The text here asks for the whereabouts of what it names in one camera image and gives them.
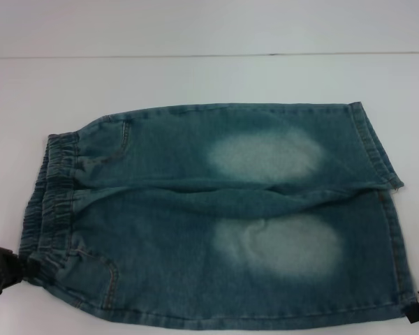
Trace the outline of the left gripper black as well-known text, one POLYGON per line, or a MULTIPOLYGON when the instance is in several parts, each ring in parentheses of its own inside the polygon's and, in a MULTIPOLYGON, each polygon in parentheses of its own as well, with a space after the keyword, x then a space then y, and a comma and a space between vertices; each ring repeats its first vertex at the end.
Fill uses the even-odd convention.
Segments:
POLYGON ((0 295, 3 290, 23 281, 53 281, 53 273, 40 270, 41 260, 18 257, 11 250, 0 247, 0 295))

